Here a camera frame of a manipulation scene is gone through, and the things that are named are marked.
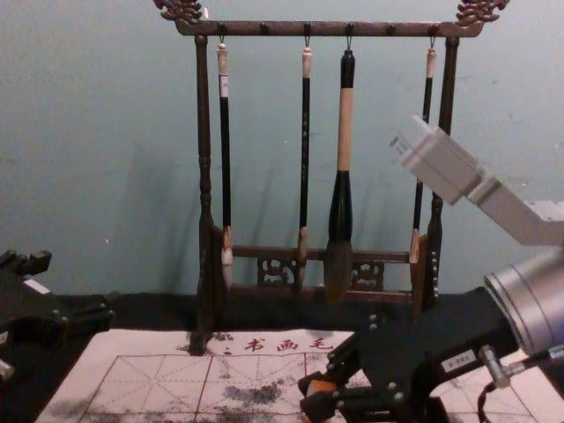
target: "teal wall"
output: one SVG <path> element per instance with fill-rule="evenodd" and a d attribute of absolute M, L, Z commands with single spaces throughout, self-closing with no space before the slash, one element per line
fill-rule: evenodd
<path fill-rule="evenodd" d="M 454 0 L 208 1 L 213 19 L 452 20 Z M 514 1 L 459 51 L 453 136 L 527 198 L 562 197 L 560 0 Z M 196 68 L 151 0 L 0 0 L 0 245 L 50 249 L 59 293 L 194 293 L 199 215 Z M 221 223 L 216 54 L 210 40 L 212 211 Z M 303 39 L 232 39 L 234 238 L 297 242 Z M 444 45 L 432 121 L 438 117 Z M 342 39 L 312 39 L 311 246 L 324 247 Z M 389 141 L 422 105 L 428 40 L 355 39 L 353 245 L 409 247 L 415 181 Z M 424 198 L 427 225 L 430 198 Z M 441 291 L 462 292 L 530 251 L 465 200 L 443 213 Z M 254 265 L 238 260 L 240 282 Z M 388 288 L 408 286 L 405 267 Z M 317 263 L 309 284 L 322 280 Z"/>

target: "black table surface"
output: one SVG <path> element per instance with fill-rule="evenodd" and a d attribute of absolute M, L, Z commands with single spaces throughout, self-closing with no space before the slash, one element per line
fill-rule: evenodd
<path fill-rule="evenodd" d="M 95 296 L 60 297 L 78 307 Z M 440 301 L 448 301 L 449 296 Z M 196 299 L 166 294 L 128 294 L 112 302 L 114 329 L 193 330 L 196 327 Z M 228 302 L 222 330 L 356 330 L 374 312 L 386 318 L 407 318 L 410 310 L 400 305 L 370 305 L 346 301 L 328 305 L 324 301 L 290 299 L 260 301 L 233 299 Z M 48 404 L 66 375 L 85 350 L 91 337 L 71 339 L 52 351 L 37 345 L 15 345 L 1 358 L 16 369 L 9 384 L 0 390 L 0 422 L 34 422 Z M 547 372 L 560 393 L 564 392 L 564 367 Z"/>

